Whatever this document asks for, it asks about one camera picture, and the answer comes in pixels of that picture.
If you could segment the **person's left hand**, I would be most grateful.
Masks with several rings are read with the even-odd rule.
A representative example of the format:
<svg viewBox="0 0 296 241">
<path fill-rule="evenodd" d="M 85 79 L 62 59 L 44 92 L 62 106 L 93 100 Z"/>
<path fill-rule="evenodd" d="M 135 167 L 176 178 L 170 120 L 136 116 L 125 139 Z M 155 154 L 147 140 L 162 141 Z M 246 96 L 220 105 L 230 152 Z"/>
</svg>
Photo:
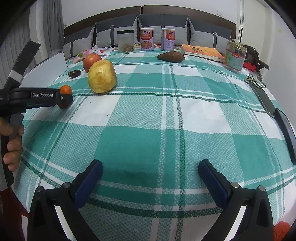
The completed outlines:
<svg viewBox="0 0 296 241">
<path fill-rule="evenodd" d="M 14 133 L 14 127 L 8 123 L 5 119 L 1 118 L 1 135 L 10 136 Z M 8 169 L 13 172 L 18 169 L 20 164 L 20 158 L 23 151 L 22 148 L 22 136 L 24 134 L 24 126 L 21 123 L 18 127 L 18 133 L 16 137 L 9 141 L 7 144 L 8 152 L 3 157 L 4 163 L 8 166 Z"/>
</svg>

